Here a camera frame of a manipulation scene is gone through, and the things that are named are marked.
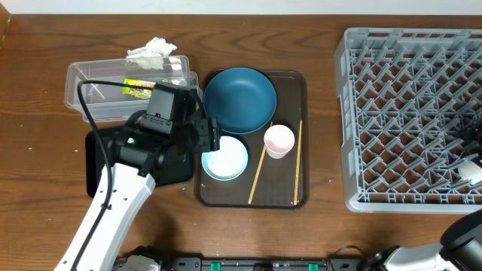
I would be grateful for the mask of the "right wooden chopstick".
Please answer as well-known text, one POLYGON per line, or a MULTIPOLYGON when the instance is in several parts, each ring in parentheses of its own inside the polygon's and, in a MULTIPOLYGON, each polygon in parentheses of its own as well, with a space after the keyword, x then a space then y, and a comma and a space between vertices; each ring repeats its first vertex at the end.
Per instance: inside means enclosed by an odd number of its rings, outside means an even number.
POLYGON ((301 161, 301 145, 302 145, 302 133, 303 133, 303 121, 300 120, 298 127, 298 137, 297 137, 297 161, 296 161, 296 172, 294 180, 294 199, 293 205, 298 204, 298 191, 299 191, 299 178, 300 178, 300 161, 301 161))

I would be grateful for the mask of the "crumpled white tissue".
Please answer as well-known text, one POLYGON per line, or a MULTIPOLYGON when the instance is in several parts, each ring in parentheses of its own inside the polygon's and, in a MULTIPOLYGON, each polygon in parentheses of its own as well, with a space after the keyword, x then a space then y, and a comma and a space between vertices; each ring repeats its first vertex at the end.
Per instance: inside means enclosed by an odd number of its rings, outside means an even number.
POLYGON ((177 46, 168 43, 165 38, 154 37, 144 47, 128 50, 126 59, 144 69, 154 69, 176 49, 177 46))

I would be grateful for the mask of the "dark blue plate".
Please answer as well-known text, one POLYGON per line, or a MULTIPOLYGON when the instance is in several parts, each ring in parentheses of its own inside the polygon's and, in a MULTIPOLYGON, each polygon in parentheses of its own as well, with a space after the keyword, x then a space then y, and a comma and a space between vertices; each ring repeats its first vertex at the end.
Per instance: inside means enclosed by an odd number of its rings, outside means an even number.
POLYGON ((273 117, 276 90, 263 73, 249 68, 219 72, 204 93, 206 115, 214 117, 225 132, 247 134, 259 130, 273 117))

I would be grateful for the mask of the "grey dishwasher rack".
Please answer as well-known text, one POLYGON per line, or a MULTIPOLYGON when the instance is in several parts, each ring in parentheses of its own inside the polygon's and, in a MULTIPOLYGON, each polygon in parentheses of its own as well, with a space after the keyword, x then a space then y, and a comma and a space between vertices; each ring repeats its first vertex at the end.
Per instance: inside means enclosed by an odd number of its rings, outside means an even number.
POLYGON ((480 30, 349 28, 334 62, 346 207, 479 210, 458 168, 481 153, 480 30))

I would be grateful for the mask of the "black rail with green clamps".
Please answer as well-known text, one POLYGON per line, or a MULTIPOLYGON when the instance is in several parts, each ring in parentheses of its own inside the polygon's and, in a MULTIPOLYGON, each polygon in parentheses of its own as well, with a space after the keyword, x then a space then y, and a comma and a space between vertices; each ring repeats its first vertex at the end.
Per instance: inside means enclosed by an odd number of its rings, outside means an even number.
POLYGON ((161 254, 151 246, 139 246, 117 257, 112 270, 116 271, 350 271, 366 270, 367 261, 361 257, 330 256, 327 259, 286 258, 222 258, 201 254, 161 254))

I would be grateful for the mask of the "white cup green inside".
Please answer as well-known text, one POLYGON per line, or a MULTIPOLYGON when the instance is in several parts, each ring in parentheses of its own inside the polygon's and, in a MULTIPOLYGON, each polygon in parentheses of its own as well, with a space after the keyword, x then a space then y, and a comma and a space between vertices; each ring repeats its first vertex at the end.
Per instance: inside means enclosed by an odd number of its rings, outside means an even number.
POLYGON ((478 184, 482 181, 482 168, 473 161, 462 163, 458 167, 458 172, 463 181, 470 181, 471 184, 478 184))

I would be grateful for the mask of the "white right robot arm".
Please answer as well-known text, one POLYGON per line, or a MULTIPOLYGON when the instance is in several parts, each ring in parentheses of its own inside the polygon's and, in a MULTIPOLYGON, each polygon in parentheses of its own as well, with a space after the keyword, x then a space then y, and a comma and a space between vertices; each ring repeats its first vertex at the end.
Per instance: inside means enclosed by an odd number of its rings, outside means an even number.
POLYGON ((460 218, 438 243, 416 248, 395 246, 375 254, 358 269, 481 271, 481 211, 460 218))

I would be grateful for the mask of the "yellow snack wrapper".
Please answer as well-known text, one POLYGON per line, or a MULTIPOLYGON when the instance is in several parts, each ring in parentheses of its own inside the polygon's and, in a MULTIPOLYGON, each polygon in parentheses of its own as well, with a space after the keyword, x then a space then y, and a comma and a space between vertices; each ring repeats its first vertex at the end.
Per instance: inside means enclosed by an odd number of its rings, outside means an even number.
POLYGON ((156 82, 125 78, 124 84, 127 84, 127 87, 122 87, 123 95, 137 99, 150 99, 156 82))

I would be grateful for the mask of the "light blue small bowl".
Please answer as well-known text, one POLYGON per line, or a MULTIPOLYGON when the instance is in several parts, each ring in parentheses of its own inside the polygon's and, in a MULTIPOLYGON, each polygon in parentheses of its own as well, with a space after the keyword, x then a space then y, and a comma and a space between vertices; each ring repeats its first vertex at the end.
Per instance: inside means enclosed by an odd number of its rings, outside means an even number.
POLYGON ((240 176, 249 161, 245 145, 232 136, 223 135, 220 149, 203 153, 201 164, 203 170, 215 180, 230 181, 240 176))

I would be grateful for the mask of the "wooden chopstick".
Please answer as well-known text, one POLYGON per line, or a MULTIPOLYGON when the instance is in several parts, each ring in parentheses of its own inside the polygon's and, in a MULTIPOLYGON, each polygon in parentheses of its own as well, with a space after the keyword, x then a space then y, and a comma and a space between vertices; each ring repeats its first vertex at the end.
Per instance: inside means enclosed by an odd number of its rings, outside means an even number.
POLYGON ((302 133, 303 133, 303 121, 300 120, 298 127, 298 137, 297 137, 297 161, 296 161, 296 172, 294 180, 294 199, 293 205, 298 204, 298 191, 299 191, 299 178, 300 178, 300 161, 301 161, 301 145, 302 145, 302 133))
POLYGON ((252 204, 252 201, 253 201, 253 198, 254 198, 254 195, 255 195, 255 191, 256 191, 256 188, 257 188, 257 184, 258 184, 259 175, 261 173, 261 169, 262 169, 262 166, 263 166, 266 151, 267 151, 267 147, 264 144, 261 155, 260 155, 260 159, 258 161, 258 166, 257 166, 257 170, 256 170, 256 173, 255 173, 255 178, 254 178, 253 183, 252 183, 252 189, 251 189, 250 194, 249 194, 248 205, 252 204))

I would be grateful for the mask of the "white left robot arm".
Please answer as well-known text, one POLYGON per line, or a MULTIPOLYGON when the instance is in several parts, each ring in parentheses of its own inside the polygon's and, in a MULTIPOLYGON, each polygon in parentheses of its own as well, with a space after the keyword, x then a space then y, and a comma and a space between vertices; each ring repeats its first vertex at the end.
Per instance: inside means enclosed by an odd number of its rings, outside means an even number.
POLYGON ((109 142, 98 139, 105 165, 93 201, 56 269, 110 270, 154 189, 190 180, 193 155, 217 151, 220 137, 216 119, 209 117, 184 124, 174 142, 131 126, 109 142))

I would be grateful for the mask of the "white cup pink inside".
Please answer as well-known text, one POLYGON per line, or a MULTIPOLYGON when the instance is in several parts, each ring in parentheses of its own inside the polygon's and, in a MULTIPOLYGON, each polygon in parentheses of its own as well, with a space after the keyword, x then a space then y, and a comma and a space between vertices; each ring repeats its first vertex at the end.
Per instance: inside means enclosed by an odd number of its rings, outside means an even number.
POLYGON ((283 158, 294 147, 294 143, 294 133, 284 125, 273 125, 264 134, 267 154, 273 159, 283 158))

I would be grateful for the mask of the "brown serving tray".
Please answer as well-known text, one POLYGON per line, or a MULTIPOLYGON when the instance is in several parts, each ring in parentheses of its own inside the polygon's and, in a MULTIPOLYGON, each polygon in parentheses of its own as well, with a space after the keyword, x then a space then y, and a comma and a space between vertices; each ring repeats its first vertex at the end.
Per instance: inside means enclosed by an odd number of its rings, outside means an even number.
MULTIPOLYGON (((206 86, 219 72, 208 75, 206 86)), ((195 194, 200 203, 210 207, 233 207, 255 209, 296 209, 307 199, 309 190, 309 156, 307 150, 307 85, 298 72, 257 70, 268 77, 276 90, 277 107, 271 120, 259 130, 247 134, 223 133, 239 139, 248 151, 246 169, 230 181, 217 181, 203 169, 197 173, 195 194), (297 161, 297 137, 300 120, 303 121, 298 204, 293 205, 294 180, 297 161), (251 205, 249 194, 263 149, 263 136, 269 126, 282 124, 294 132, 294 149, 275 160, 265 154, 257 188, 251 205)))

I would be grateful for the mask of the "black tray bin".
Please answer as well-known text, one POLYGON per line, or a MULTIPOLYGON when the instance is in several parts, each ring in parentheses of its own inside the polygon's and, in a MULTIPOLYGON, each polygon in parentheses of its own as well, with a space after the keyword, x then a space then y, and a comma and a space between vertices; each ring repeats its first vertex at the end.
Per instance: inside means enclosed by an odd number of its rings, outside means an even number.
POLYGON ((122 163, 132 166, 136 174, 149 174, 157 187, 186 182, 194 175, 193 155, 179 153, 178 146, 166 136, 132 126, 101 129, 99 136, 101 145, 93 132, 89 132, 85 138, 89 196, 94 196, 105 166, 103 148, 111 165, 122 163))

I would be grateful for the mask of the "clear plastic bin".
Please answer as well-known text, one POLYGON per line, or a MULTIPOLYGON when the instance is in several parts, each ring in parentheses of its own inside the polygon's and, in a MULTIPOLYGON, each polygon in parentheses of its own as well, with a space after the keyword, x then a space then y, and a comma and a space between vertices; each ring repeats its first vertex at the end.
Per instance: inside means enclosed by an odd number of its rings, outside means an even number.
MULTIPOLYGON (((74 62, 67 71, 65 87, 66 107, 80 113, 84 110, 78 99, 77 85, 81 81, 110 81, 135 84, 138 81, 199 87, 198 77, 190 70, 186 56, 152 56, 129 59, 107 59, 74 62)), ((134 112, 148 107, 145 94, 133 95, 126 88, 85 84, 82 96, 96 122, 127 120, 134 112)))

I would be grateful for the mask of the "left wooden chopstick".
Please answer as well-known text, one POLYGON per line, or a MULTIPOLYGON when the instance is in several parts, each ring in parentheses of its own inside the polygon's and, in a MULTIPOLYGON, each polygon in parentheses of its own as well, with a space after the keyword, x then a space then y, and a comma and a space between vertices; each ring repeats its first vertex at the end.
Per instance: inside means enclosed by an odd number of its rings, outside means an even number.
POLYGON ((252 189, 251 189, 250 194, 249 194, 248 205, 252 204, 252 201, 253 201, 253 198, 254 198, 254 195, 255 195, 255 191, 256 191, 256 188, 257 188, 257 184, 258 184, 259 175, 261 173, 261 169, 262 169, 262 166, 263 166, 266 151, 267 151, 267 147, 264 144, 261 155, 260 155, 260 159, 258 161, 258 166, 257 166, 257 170, 256 170, 256 173, 255 173, 255 178, 254 178, 253 183, 252 183, 252 189))

